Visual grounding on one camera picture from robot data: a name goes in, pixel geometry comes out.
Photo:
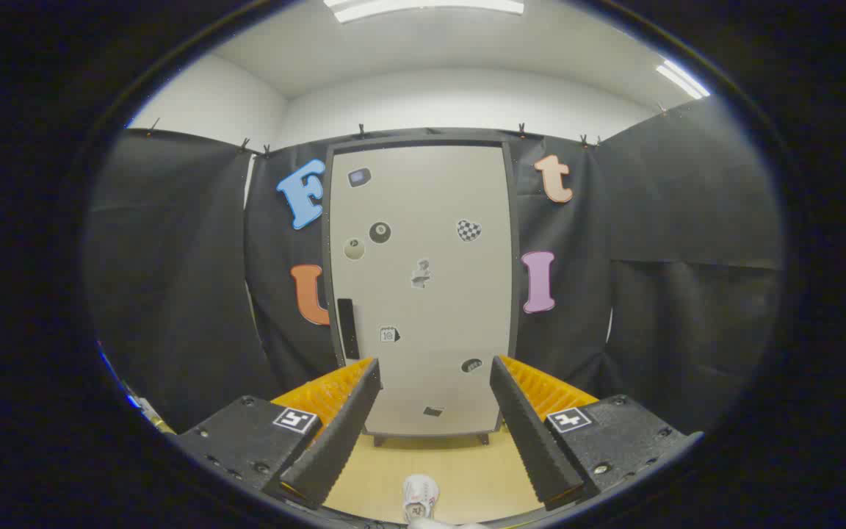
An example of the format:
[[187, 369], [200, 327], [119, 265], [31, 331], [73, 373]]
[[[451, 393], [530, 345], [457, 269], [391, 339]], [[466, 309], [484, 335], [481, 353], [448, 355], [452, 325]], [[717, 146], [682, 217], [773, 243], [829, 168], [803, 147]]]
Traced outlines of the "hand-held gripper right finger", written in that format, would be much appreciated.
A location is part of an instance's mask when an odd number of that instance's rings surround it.
[[490, 388], [537, 499], [550, 510], [623, 492], [703, 439], [631, 396], [596, 398], [510, 357], [491, 362]]

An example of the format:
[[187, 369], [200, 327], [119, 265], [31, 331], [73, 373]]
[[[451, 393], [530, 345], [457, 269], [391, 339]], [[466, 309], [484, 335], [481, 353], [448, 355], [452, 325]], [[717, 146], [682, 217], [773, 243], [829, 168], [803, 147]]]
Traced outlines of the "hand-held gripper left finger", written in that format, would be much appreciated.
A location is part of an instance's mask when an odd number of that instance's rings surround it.
[[272, 400], [241, 396], [173, 441], [250, 496], [320, 508], [380, 389], [378, 361], [360, 359]]

